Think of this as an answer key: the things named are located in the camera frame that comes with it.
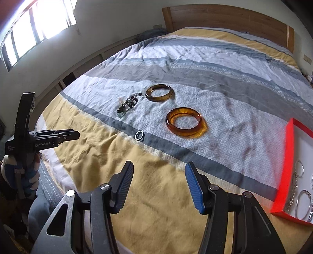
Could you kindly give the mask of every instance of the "metal screw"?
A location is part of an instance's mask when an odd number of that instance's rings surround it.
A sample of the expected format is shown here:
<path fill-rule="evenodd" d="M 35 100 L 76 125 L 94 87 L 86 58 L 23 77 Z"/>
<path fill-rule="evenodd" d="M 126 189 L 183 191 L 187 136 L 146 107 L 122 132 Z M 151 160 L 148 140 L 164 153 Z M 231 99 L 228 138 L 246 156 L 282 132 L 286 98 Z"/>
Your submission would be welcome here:
<path fill-rule="evenodd" d="M 110 185 L 108 185 L 107 183 L 101 184 L 100 189 L 102 190 L 107 190 L 108 188 L 110 188 Z"/>
<path fill-rule="evenodd" d="M 68 190 L 68 191 L 66 192 L 66 195 L 67 195 L 68 197 L 71 197 L 71 196 L 75 195 L 75 191 L 74 191 L 74 190 Z"/>
<path fill-rule="evenodd" d="M 249 191 L 245 191 L 245 192 L 244 192 L 244 196 L 245 196 L 246 198 L 252 198 L 252 193 L 249 192 Z"/>
<path fill-rule="evenodd" d="M 219 187 L 218 187 L 216 184 L 211 184 L 211 185 L 210 185 L 210 189 L 213 190 L 213 191 L 215 191 L 215 190 L 218 190 Z"/>

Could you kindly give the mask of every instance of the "bed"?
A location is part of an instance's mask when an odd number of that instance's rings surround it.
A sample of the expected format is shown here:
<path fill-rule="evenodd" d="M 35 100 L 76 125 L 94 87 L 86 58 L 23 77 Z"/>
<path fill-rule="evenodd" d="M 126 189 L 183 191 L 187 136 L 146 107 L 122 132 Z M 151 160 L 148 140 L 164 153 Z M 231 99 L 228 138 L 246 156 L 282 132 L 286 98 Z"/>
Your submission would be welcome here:
<path fill-rule="evenodd" d="M 169 34 L 130 46 L 64 89 L 38 119 L 37 130 L 73 128 L 80 139 L 42 151 L 40 186 L 53 209 L 69 189 L 91 191 L 126 160 L 134 178 L 112 223 L 122 253 L 197 253 L 206 224 L 184 175 L 193 161 L 227 192 L 253 192 L 287 253 L 297 253 L 312 228 L 269 213 L 280 183 L 285 126 L 291 117 L 313 129 L 313 90 L 292 57 L 294 30 L 271 17 L 225 5 L 163 8 Z M 167 84 L 163 103 L 138 97 L 119 118 L 119 101 Z M 184 138 L 170 132 L 176 107 L 201 113 L 207 130 Z M 189 118 L 178 127 L 192 124 Z M 137 131 L 143 141 L 134 139 Z M 232 215 L 225 253 L 230 253 Z"/>

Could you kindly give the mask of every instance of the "amber bangle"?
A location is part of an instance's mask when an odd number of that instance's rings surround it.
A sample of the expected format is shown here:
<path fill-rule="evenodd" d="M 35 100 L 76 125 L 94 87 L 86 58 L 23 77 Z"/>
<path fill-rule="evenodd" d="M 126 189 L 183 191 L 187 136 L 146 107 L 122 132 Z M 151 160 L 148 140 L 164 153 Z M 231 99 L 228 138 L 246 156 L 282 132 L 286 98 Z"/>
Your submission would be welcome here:
<path fill-rule="evenodd" d="M 163 96 L 158 96 L 158 97 L 155 97 L 155 96 L 151 96 L 151 93 L 154 91 L 154 90 L 158 90 L 158 89 L 165 89 L 165 90 L 169 90 L 169 92 L 166 94 L 166 95 L 163 95 Z M 164 85 L 164 84 L 159 84 L 159 85 L 154 85 L 154 86 L 151 86 L 147 89 L 146 91 L 146 98 L 150 101 L 165 101 L 167 100 L 168 98 L 170 98 L 173 94 L 173 89 L 172 87 L 168 86 L 168 85 Z"/>
<path fill-rule="evenodd" d="M 172 123 L 173 123 L 174 119 L 176 117 L 178 117 L 178 115 L 181 115 L 181 114 L 192 115 L 194 118 L 196 118 L 198 120 L 198 124 L 195 127 L 191 128 L 191 129 L 180 129 L 180 128 L 177 128 Z M 190 108 L 176 108 L 176 109 L 171 110 L 166 115 L 166 126 L 170 129 L 171 132 L 173 132 L 176 135 L 179 135 L 179 136 L 191 136 L 191 135 L 194 135 L 194 134 L 198 133 L 202 129 L 202 127 L 203 127 L 203 125 L 202 125 L 202 117 L 194 109 L 190 109 Z"/>

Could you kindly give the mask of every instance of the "blue and white glove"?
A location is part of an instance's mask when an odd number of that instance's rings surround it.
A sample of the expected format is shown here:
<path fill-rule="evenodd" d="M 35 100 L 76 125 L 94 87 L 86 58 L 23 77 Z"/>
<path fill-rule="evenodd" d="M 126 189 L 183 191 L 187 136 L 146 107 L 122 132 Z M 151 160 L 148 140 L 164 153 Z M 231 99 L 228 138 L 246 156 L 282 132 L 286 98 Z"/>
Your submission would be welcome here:
<path fill-rule="evenodd" d="M 5 155 L 3 158 L 3 164 L 1 165 L 1 174 L 7 184 L 12 188 L 17 190 L 17 184 L 15 181 L 15 172 L 19 171 L 22 174 L 22 187 L 26 196 L 30 196 L 35 192 L 39 185 L 39 164 L 41 159 L 41 153 L 36 152 L 34 161 L 25 170 L 22 167 L 20 161 L 16 161 L 14 156 Z"/>

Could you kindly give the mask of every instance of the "headboard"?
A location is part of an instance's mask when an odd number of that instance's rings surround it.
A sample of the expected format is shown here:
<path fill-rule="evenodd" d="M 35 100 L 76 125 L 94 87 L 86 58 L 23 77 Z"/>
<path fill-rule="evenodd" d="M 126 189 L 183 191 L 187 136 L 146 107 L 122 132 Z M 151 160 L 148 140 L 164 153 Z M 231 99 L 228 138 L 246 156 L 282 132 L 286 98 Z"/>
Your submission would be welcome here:
<path fill-rule="evenodd" d="M 292 27 L 259 12 L 221 4 L 187 4 L 162 8 L 169 33 L 184 27 L 227 28 L 249 32 L 294 51 Z"/>

